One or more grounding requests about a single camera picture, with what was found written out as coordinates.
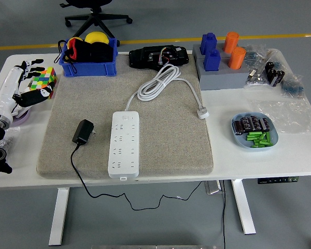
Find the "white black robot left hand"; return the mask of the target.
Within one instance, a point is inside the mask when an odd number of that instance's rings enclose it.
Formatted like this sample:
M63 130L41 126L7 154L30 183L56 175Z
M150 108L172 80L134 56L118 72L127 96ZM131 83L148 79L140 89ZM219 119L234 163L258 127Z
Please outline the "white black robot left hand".
M43 59L23 61L14 66L0 88L0 127L8 129L23 109L50 98L56 85L54 68L34 67Z

